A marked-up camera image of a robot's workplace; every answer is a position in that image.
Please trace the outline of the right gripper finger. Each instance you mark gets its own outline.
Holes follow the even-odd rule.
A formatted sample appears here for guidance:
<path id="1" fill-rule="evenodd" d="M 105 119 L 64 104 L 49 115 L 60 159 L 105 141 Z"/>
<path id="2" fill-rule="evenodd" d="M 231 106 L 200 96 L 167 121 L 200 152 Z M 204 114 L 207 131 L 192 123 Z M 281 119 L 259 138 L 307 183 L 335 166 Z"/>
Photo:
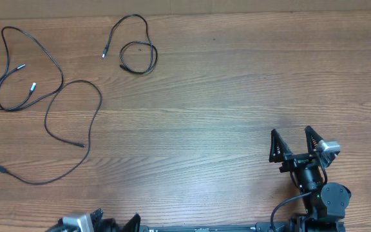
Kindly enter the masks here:
<path id="1" fill-rule="evenodd" d="M 322 151 L 321 141 L 323 138 L 311 127 L 307 126 L 305 128 L 305 135 L 307 140 L 307 150 L 308 151 Z"/>
<path id="2" fill-rule="evenodd" d="M 293 155 L 287 143 L 282 139 L 277 129 L 271 131 L 271 148 L 269 162 L 284 162 L 286 157 Z"/>

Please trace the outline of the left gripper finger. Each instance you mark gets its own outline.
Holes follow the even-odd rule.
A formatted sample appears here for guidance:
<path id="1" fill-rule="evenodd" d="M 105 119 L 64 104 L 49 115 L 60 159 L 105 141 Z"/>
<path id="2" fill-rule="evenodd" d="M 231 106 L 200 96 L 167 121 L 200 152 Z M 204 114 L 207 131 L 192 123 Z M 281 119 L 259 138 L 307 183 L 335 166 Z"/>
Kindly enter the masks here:
<path id="1" fill-rule="evenodd" d="M 100 222 L 103 217 L 103 210 L 101 208 L 95 210 L 90 214 L 92 222 Z"/>
<path id="2" fill-rule="evenodd" d="M 139 232 L 141 217 L 136 213 L 122 228 L 122 232 Z"/>

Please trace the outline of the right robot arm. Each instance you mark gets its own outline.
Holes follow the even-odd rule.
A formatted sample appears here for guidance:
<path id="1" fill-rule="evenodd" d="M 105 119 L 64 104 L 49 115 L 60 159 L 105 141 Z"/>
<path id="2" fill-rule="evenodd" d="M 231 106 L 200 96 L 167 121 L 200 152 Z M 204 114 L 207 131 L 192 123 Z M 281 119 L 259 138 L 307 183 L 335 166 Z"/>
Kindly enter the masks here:
<path id="1" fill-rule="evenodd" d="M 311 126 L 305 128 L 307 152 L 293 154 L 277 129 L 271 131 L 269 162 L 280 163 L 279 171 L 289 173 L 298 196 L 278 204 L 270 215 L 269 231 L 345 231 L 345 211 L 352 193 L 344 185 L 329 182 L 326 169 L 341 151 L 336 140 L 325 140 Z M 304 213 L 296 213 L 287 223 L 274 220 L 281 207 L 302 200 Z"/>

